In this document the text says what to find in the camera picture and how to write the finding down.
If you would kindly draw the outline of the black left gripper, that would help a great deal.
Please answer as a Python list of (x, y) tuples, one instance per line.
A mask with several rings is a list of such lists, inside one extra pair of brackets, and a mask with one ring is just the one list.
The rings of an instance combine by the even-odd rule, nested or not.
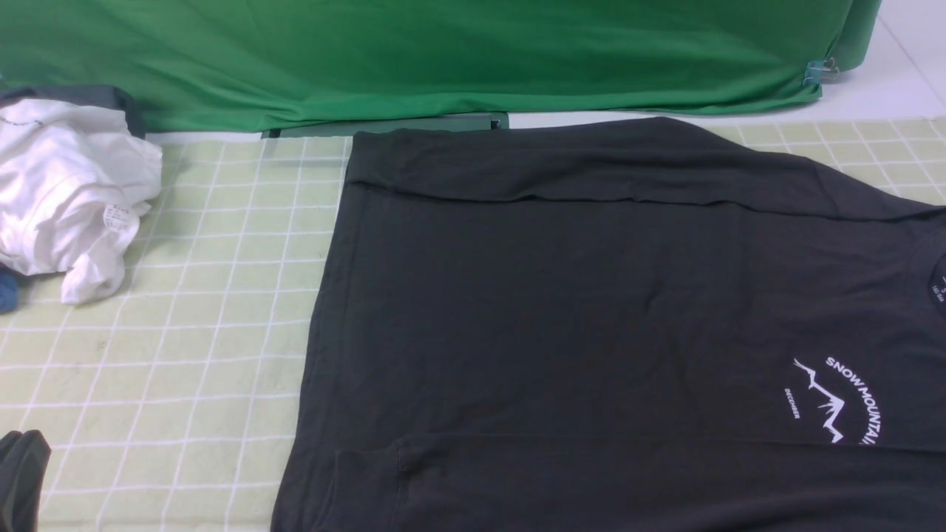
[(39, 430), (11, 431), (2, 438), (2, 531), (38, 530), (38, 504), (50, 455), (50, 445)]

